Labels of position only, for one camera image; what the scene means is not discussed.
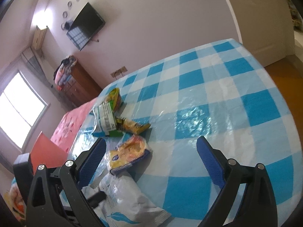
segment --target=power outlet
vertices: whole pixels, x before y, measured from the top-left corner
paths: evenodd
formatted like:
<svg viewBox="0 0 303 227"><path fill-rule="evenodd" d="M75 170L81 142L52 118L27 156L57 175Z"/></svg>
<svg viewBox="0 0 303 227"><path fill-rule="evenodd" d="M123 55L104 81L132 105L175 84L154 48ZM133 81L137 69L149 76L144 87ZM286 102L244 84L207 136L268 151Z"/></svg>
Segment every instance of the power outlet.
<svg viewBox="0 0 303 227"><path fill-rule="evenodd" d="M121 74L121 70L119 69L119 70L117 70L117 71L111 73L111 76L112 76L113 78L116 78L116 77L119 76L120 74Z"/></svg>
<svg viewBox="0 0 303 227"><path fill-rule="evenodd" d="M120 68L120 71L121 71L121 72L127 72L127 69L126 69L125 66L123 66L123 67Z"/></svg>

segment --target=metal bolt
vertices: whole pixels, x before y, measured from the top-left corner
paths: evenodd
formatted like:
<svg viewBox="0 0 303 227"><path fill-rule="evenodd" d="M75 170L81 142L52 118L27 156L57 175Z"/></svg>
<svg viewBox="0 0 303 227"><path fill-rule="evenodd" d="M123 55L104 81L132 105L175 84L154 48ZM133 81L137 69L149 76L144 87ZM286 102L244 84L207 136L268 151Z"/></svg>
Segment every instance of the metal bolt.
<svg viewBox="0 0 303 227"><path fill-rule="evenodd" d="M260 163L260 164L258 164L258 168L261 169L261 170L263 170L265 168L265 166Z"/></svg>
<svg viewBox="0 0 303 227"><path fill-rule="evenodd" d="M39 171L42 171L44 168L45 168L45 165L39 165L39 166L38 166L38 170L39 170Z"/></svg>
<svg viewBox="0 0 303 227"><path fill-rule="evenodd" d="M237 162L236 162L234 159L229 159L229 160L228 160L228 163L229 163L231 166L234 166Z"/></svg>
<svg viewBox="0 0 303 227"><path fill-rule="evenodd" d="M72 166L73 165L73 161L72 160L68 160L67 162L65 162L65 165L67 166L67 167L70 167L70 166Z"/></svg>

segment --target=pink bedspread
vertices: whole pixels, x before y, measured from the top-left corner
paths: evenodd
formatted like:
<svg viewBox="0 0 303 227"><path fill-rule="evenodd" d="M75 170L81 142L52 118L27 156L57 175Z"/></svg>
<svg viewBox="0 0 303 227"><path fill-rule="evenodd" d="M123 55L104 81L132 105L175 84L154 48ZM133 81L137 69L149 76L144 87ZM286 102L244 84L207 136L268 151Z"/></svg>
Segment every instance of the pink bedspread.
<svg viewBox="0 0 303 227"><path fill-rule="evenodd" d="M55 129L51 141L64 151L69 152L81 125L92 109L96 99L66 113Z"/></svg>

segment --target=white label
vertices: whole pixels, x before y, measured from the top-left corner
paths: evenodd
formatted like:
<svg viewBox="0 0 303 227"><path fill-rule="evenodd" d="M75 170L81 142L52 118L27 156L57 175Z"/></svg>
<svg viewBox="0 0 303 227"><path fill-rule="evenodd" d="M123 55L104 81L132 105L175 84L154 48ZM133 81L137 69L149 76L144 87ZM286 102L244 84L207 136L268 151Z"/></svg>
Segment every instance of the white label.
<svg viewBox="0 0 303 227"><path fill-rule="evenodd" d="M110 104L104 103L100 105L99 112L102 130L104 130L106 135L109 135L110 131L116 130L116 122Z"/></svg>

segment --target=television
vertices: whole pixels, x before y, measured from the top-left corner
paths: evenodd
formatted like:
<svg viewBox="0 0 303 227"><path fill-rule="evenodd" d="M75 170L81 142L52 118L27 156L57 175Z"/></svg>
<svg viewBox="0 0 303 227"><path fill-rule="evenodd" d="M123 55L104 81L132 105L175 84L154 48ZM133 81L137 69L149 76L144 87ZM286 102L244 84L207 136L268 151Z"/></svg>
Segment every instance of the television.
<svg viewBox="0 0 303 227"><path fill-rule="evenodd" d="M87 3L70 26L66 35L81 51L104 25L104 19Z"/></svg>

